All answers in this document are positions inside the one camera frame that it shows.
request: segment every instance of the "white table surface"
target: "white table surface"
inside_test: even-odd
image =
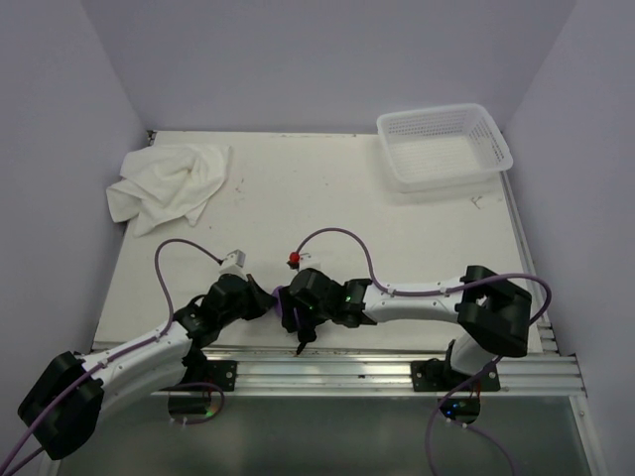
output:
[[[227,182],[196,227],[182,218],[140,238],[126,233],[96,347],[127,341],[167,319],[153,257],[169,238],[190,239],[219,257],[243,250],[245,271],[266,291],[289,283],[294,275],[286,265],[289,253],[325,226],[361,236],[384,283],[444,280],[462,275],[467,265],[522,271],[500,177],[432,194],[391,191],[375,135],[159,132],[155,140],[156,145],[181,143],[231,146]],[[368,276],[361,250],[346,236],[320,235],[306,250],[340,282]],[[206,293],[218,278],[212,261],[183,244],[166,247],[161,264],[176,308]],[[326,323],[310,346],[441,351],[461,332],[444,322],[396,321],[357,329]],[[298,341],[272,311],[234,322],[214,345],[295,349]],[[542,352],[535,326],[530,351]]]

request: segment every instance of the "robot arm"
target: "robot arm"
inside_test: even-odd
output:
[[[41,417],[72,382],[103,364],[35,429],[34,436],[53,460],[76,451],[100,421],[132,402],[179,383],[204,380],[206,359],[201,349],[234,320],[255,319],[276,301],[251,276],[242,274],[243,261],[242,252],[230,253],[221,265],[218,281],[206,295],[195,297],[175,312],[167,332],[165,322],[119,347],[89,355],[65,352],[50,363],[18,409],[26,425]],[[119,353],[124,355],[112,360]]]
[[[460,278],[393,285],[386,292],[370,280],[351,280],[340,285],[315,268],[303,268],[279,292],[283,326],[289,332],[298,332],[300,353],[317,339],[316,327],[328,320],[346,327],[397,319],[457,323],[465,333],[450,343],[444,366],[431,367],[431,372],[443,374],[440,379],[455,383],[474,375],[498,355],[527,354],[532,302],[527,291],[500,281],[462,293],[446,292],[493,276],[495,273],[486,268],[469,266]],[[398,296],[391,290],[412,291],[418,296]]]

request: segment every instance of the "white plastic basket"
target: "white plastic basket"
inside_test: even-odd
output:
[[[401,191],[482,181],[513,164],[496,123],[478,104],[384,114],[377,129]]]

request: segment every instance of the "black mounting bracket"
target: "black mounting bracket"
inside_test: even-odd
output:
[[[415,392],[448,392],[454,387],[464,382],[469,377],[453,372],[449,374],[444,371],[447,366],[444,360],[416,360],[410,363],[410,377],[413,381],[413,391]],[[479,381],[480,392],[499,392],[500,381],[496,367],[485,374]]]
[[[220,387],[223,392],[234,391],[238,362],[235,360],[209,360],[206,370],[212,384]]]

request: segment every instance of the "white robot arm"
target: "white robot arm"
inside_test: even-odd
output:
[[[439,377],[447,378],[448,385],[476,374],[496,356],[527,354],[532,297],[506,280],[466,286],[496,276],[484,267],[470,266],[464,276],[444,282],[384,288],[367,279],[340,285],[319,271],[315,260],[312,266],[303,266],[291,284],[279,290],[283,326],[298,332],[298,353],[318,338],[316,327],[328,320],[358,327],[415,319],[457,323],[465,329],[449,345],[448,365],[436,370],[445,373]]]

